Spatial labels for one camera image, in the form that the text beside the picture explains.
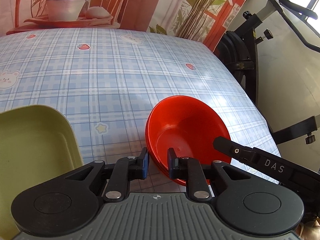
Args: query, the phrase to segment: stack of red bowls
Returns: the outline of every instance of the stack of red bowls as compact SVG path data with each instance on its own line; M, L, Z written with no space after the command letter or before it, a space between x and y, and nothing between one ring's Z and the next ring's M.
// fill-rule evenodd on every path
M231 158L213 148L215 138L230 139L218 114L204 102L188 96L172 96L160 101L146 123L146 143L159 170L169 177L167 151L174 148L177 157L196 158L201 164L213 160L231 162ZM185 186L184 180L175 182Z

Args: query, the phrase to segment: green tray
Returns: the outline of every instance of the green tray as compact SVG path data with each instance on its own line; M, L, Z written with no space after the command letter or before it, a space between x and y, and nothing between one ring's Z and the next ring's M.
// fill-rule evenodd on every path
M41 105L0 113L0 237L19 231L10 213L23 190L83 165L67 119Z

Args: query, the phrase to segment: white bear sticker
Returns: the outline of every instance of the white bear sticker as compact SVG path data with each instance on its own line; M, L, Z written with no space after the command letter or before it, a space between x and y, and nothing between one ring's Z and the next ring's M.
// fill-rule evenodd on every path
M132 34L122 34L120 35L120 38L124 41L130 42L132 44L140 45L143 42L143 39L134 37Z
M0 73L0 89L12 87L18 81L19 74L20 74L19 71L9 73L7 70L5 70L1 72Z

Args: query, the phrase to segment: person's hand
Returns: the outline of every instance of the person's hand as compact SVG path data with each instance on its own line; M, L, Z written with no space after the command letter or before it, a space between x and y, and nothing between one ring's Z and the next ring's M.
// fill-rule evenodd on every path
M298 226L296 233L303 240L320 240L320 218L317 218L315 222L308 222L303 225Z

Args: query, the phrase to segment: checkered pattern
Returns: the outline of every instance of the checkered pattern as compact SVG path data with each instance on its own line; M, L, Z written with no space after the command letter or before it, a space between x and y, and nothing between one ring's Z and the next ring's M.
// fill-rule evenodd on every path
M27 39L30 34L36 37ZM143 40L130 43L131 34ZM0 111L31 104L56 108L71 123L85 163L138 155L151 109L172 95L202 100L223 119L231 139L279 156L267 124L240 85L201 43L112 29L52 29L0 38L0 72L20 71L0 89ZM80 50L79 44L90 46ZM195 70L186 67L192 64ZM104 133L98 123L107 125ZM265 179L235 160L232 164ZM184 191L151 162L149 177L132 182L142 192Z

